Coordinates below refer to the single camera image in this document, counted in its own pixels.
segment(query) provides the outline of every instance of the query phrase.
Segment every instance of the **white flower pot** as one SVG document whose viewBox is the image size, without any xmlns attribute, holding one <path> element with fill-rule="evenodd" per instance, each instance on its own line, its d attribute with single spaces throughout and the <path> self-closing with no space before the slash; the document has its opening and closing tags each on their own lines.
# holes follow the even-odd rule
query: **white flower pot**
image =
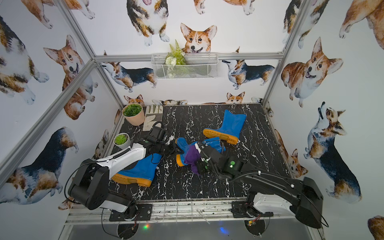
<svg viewBox="0 0 384 240">
<path fill-rule="evenodd" d="M 117 136 L 119 136 L 119 135 L 125 135 L 126 138 L 127 138 L 127 141 L 126 141 L 125 143 L 123 143 L 122 145 L 117 145 L 117 144 L 115 143 L 115 139 L 116 139 Z M 113 139 L 113 144 L 115 144 L 116 146 L 118 146 L 118 147 L 121 148 L 121 149 L 126 149 L 127 147 L 129 147 L 129 146 L 131 145 L 131 138 L 129 137 L 129 135 L 128 135 L 127 133 L 122 132 L 122 133 L 119 133 L 118 135 L 116 135 L 116 137 L 114 137 L 114 139 Z"/>
</svg>

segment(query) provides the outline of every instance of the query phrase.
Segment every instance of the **purple cloth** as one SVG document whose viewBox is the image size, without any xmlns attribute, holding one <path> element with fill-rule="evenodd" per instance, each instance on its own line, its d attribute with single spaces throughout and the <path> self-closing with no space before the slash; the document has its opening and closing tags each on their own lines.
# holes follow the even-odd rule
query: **purple cloth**
<svg viewBox="0 0 384 240">
<path fill-rule="evenodd" d="M 199 171 L 197 170 L 196 161 L 200 159 L 200 153 L 195 148 L 195 145 L 191 145 L 189 147 L 189 150 L 187 152 L 187 155 L 185 156 L 185 163 L 191 165 L 191 171 L 197 175 L 199 175 Z"/>
</svg>

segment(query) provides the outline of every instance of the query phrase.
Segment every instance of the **blue rain boot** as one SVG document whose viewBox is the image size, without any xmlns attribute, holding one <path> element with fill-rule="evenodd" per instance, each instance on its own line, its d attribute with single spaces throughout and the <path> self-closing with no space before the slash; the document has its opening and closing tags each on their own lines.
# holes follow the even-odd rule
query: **blue rain boot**
<svg viewBox="0 0 384 240">
<path fill-rule="evenodd" d="M 160 154 L 151 154 L 139 160 L 132 169 L 119 171 L 112 177 L 112 180 L 120 184 L 137 183 L 139 186 L 149 187 L 160 159 Z"/>
<path fill-rule="evenodd" d="M 192 145 L 195 145 L 196 142 L 193 142 L 191 144 L 188 144 L 187 143 L 187 140 L 183 137 L 178 137 L 176 139 L 176 144 L 181 148 L 181 150 L 184 151 L 183 154 L 177 154 L 176 155 L 176 162 L 177 164 L 182 167 L 182 166 L 185 166 L 186 163 L 185 163 L 185 156 L 187 155 L 187 152 L 189 150 L 189 147 L 192 146 Z M 225 147 L 224 145 L 222 146 L 220 144 L 220 139 L 218 137 L 214 137 L 214 138 L 210 138 L 210 139 L 206 139 L 204 141 L 202 141 L 202 143 L 206 144 L 206 145 L 209 145 L 211 147 L 213 147 L 214 149 L 216 149 L 218 152 L 224 152 L 225 151 Z"/>
<path fill-rule="evenodd" d="M 245 114 L 232 114 L 230 111 L 225 110 L 221 127 L 216 130 L 206 128 L 203 130 L 203 134 L 206 137 L 219 137 L 229 144 L 237 144 L 246 117 Z"/>
</svg>

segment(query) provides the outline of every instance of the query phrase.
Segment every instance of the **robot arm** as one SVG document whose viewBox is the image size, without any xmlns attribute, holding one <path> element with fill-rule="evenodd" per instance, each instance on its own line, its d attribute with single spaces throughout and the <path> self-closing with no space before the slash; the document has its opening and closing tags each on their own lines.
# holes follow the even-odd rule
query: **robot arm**
<svg viewBox="0 0 384 240">
<path fill-rule="evenodd" d="M 201 142 L 197 142 L 195 147 L 202 158 L 197 162 L 200 174 L 212 172 L 224 182 L 238 181 L 252 185 L 247 202 L 238 209 L 232 209 L 235 217 L 236 214 L 238 217 L 256 217 L 258 214 L 263 217 L 273 216 L 281 206 L 281 209 L 290 211 L 301 223 L 313 228 L 321 227 L 323 195 L 314 180 L 305 177 L 301 181 L 265 172 L 245 160 L 227 158 Z"/>
<path fill-rule="evenodd" d="M 109 189 L 109 180 L 120 170 L 151 154 L 168 155 L 173 152 L 173 136 L 166 134 L 161 122 L 156 122 L 145 139 L 131 143 L 127 149 L 98 161 L 83 161 L 68 189 L 69 196 L 93 210 L 98 207 L 124 213 L 133 218 L 137 212 L 135 201 Z"/>
</svg>

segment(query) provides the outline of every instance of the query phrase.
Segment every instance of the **potted plant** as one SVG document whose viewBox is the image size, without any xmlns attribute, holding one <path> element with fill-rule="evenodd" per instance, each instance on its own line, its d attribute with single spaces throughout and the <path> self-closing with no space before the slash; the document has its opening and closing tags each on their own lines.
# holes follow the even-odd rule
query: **potted plant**
<svg viewBox="0 0 384 240">
<path fill-rule="evenodd" d="M 126 149 L 130 146 L 131 140 L 129 139 L 129 135 L 122 132 L 116 135 L 113 139 L 113 143 L 121 149 Z"/>
<path fill-rule="evenodd" d="M 145 115 L 143 107 L 140 104 L 132 103 L 125 106 L 122 110 L 122 114 L 133 126 L 139 126 L 144 123 Z"/>
</svg>

